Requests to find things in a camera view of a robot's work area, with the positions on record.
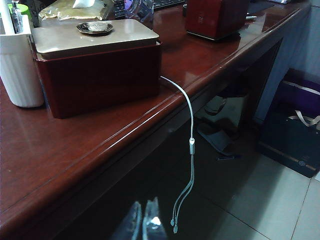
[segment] bag handle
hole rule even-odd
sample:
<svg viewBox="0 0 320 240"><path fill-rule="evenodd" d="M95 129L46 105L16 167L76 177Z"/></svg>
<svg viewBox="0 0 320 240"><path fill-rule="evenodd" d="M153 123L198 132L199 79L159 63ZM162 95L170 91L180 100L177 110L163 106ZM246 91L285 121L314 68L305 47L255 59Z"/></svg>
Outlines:
<svg viewBox="0 0 320 240"><path fill-rule="evenodd" d="M312 119L311 117L303 116L301 111L299 110L295 110L295 112L297 116L290 116L289 119L292 119L292 120L299 119L307 127L317 124L316 129L320 130L320 115Z"/></svg>
<svg viewBox="0 0 320 240"><path fill-rule="evenodd" d="M293 86L293 87L296 87L298 89L302 89L302 90L305 90L305 91L308 91L310 93L313 93L313 94L317 94L320 96L320 92L318 92L317 90L314 90L312 88L309 88L309 87L305 87L305 86L300 86L296 83L293 83L293 82L290 82L290 81L282 81L284 84L287 84L287 85L290 85L290 86Z"/></svg>

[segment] black bag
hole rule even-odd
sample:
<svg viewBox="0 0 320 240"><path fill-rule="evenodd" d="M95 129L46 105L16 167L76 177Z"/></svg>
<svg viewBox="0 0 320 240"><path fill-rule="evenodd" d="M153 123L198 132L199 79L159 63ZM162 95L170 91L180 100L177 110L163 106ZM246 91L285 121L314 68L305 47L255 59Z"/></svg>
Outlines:
<svg viewBox="0 0 320 240"><path fill-rule="evenodd" d="M311 178L320 170L320 130L289 115L276 111L268 115L257 150Z"/></svg>

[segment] glossy desk surface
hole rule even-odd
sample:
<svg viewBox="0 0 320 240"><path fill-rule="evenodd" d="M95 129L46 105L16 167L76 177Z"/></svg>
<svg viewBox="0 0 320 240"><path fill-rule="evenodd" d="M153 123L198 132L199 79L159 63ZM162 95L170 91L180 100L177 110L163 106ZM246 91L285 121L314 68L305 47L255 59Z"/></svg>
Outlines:
<svg viewBox="0 0 320 240"><path fill-rule="evenodd" d="M240 31L218 42L188 35L181 6L156 11L154 30L163 42L161 74L194 95L229 65L268 39L281 39L283 26L303 18L309 2L275 4ZM11 104L1 82L0 238L23 225L68 189L184 102L161 83L160 94L67 119L48 108Z"/></svg>

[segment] red box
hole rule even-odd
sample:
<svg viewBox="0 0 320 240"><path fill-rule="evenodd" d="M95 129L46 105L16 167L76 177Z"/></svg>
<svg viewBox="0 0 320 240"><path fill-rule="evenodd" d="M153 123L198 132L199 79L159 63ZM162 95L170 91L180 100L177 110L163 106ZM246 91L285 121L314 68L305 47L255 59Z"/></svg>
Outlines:
<svg viewBox="0 0 320 240"><path fill-rule="evenodd" d="M77 23L32 30L36 65L55 118L159 93L159 35L133 19L107 22L113 30L98 36L80 33Z"/></svg>
<svg viewBox="0 0 320 240"><path fill-rule="evenodd" d="M243 27L249 0L188 0L185 29L211 40L226 37Z"/></svg>
<svg viewBox="0 0 320 240"><path fill-rule="evenodd" d="M159 93L161 43L36 59L53 117L63 119Z"/></svg>

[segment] white cup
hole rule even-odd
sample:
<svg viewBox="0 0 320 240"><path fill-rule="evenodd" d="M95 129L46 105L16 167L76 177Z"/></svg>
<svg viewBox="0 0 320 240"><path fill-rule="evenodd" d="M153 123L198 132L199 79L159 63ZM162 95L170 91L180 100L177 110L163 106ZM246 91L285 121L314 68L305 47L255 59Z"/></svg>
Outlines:
<svg viewBox="0 0 320 240"><path fill-rule="evenodd" d="M22 23L22 33L0 34L0 77L14 105L33 108L44 103L44 96L31 52L27 15L22 16Z"/></svg>

